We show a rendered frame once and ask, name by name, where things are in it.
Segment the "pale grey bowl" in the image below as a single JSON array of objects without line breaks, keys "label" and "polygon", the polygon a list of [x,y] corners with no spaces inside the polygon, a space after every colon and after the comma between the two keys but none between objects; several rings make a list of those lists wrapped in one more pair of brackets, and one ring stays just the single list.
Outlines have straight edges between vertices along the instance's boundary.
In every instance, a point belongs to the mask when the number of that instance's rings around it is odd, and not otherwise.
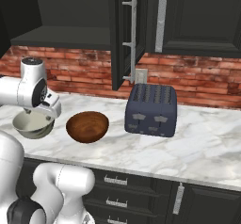
[{"label": "pale grey bowl", "polygon": [[13,127],[25,138],[39,139],[47,136],[54,127],[55,119],[41,113],[25,111],[17,114],[13,121]]}]

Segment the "black base cabinet door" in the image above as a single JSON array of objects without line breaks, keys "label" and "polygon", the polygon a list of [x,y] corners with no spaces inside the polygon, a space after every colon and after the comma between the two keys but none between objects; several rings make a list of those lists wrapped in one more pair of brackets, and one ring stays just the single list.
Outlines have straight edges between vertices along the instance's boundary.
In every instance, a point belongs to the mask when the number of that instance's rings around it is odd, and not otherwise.
[{"label": "black base cabinet door", "polygon": [[180,212],[174,215],[179,184],[171,188],[166,224],[241,224],[241,192],[196,184],[183,184]]}]

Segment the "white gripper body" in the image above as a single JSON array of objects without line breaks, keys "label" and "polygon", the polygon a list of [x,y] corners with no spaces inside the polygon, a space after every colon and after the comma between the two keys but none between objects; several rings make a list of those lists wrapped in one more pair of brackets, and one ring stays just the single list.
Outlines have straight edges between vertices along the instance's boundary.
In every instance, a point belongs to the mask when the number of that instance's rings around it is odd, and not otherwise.
[{"label": "white gripper body", "polygon": [[42,114],[47,120],[57,119],[61,114],[61,103],[59,97],[47,96],[37,107],[26,108],[24,111],[27,114]]}]

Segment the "brown wooden bowl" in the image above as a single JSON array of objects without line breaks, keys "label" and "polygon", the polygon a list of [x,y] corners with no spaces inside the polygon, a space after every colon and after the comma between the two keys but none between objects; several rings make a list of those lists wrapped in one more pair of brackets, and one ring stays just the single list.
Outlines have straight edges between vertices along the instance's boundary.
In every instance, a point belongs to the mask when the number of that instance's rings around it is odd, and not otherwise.
[{"label": "brown wooden bowl", "polygon": [[80,143],[101,139],[109,127],[108,117],[96,111],[84,111],[70,117],[66,123],[69,136]]}]

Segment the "dark blue toaster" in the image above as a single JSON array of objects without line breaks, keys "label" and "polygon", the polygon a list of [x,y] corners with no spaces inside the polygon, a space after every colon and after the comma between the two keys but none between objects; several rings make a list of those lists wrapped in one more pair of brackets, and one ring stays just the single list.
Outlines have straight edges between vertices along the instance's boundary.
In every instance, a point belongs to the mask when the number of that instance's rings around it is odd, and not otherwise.
[{"label": "dark blue toaster", "polygon": [[172,86],[135,84],[124,117],[126,132],[173,137],[177,122],[177,95]]}]

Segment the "black drawer front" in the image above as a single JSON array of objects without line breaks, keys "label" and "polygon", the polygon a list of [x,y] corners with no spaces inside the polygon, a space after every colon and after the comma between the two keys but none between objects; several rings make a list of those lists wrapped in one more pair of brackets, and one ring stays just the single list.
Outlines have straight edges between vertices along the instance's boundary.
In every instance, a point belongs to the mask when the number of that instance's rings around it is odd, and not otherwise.
[{"label": "black drawer front", "polygon": [[121,221],[125,221],[127,219],[128,224],[165,224],[166,222],[166,218],[164,216],[144,216],[94,206],[88,206],[87,210],[95,219],[96,224],[108,224],[107,219],[109,216],[113,219],[118,217]]},{"label": "black drawer front", "polygon": [[[152,177],[139,176],[128,173],[120,173],[109,170],[94,168],[95,185],[93,191],[96,194],[114,196],[117,194],[140,194],[152,197],[160,195],[168,196],[172,182],[167,180],[155,179]],[[120,180],[128,178],[128,185],[110,184],[104,181],[104,176],[110,178],[118,176]]]},{"label": "black drawer front", "polygon": [[[107,205],[105,201],[109,197],[110,200],[119,199],[119,202],[128,200],[128,207],[121,208]],[[112,207],[118,210],[136,212],[147,216],[164,216],[169,205],[169,196],[160,195],[152,197],[140,194],[117,194],[114,196],[96,194],[93,190],[84,197],[86,203],[97,204],[103,207]]]}]

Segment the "white wall socket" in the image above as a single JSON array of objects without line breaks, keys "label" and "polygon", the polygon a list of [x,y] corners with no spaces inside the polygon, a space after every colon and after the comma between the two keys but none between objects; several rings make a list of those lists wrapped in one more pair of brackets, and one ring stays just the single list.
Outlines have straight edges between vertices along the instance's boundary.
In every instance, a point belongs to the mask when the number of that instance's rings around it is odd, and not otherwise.
[{"label": "white wall socket", "polygon": [[147,69],[136,69],[135,83],[146,84],[147,83],[148,70]]}]

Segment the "black wall cabinet door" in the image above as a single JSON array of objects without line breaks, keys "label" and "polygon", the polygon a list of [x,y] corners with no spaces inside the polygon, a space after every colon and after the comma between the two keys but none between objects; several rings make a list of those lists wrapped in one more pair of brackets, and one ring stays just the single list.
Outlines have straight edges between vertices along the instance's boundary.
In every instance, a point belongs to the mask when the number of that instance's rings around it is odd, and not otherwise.
[{"label": "black wall cabinet door", "polygon": [[241,58],[241,0],[168,0],[163,51],[155,51],[159,0],[148,0],[146,51]]},{"label": "black wall cabinet door", "polygon": [[0,58],[15,38],[41,26],[38,0],[0,0]]},{"label": "black wall cabinet door", "polygon": [[[131,41],[131,7],[123,2],[131,0],[109,0],[110,47],[112,89],[118,90],[129,71],[125,71],[126,58],[130,55],[130,48],[123,46],[124,42]],[[147,28],[148,0],[137,0],[137,45],[136,64],[145,53]]]}]

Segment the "black wall cabinet body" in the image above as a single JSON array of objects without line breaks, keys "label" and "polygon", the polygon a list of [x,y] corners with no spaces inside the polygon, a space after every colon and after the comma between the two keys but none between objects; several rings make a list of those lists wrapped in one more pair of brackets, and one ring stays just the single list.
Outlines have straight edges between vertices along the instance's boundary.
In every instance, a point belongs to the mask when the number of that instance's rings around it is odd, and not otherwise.
[{"label": "black wall cabinet body", "polygon": [[36,26],[15,45],[108,50],[108,0],[36,0]]}]

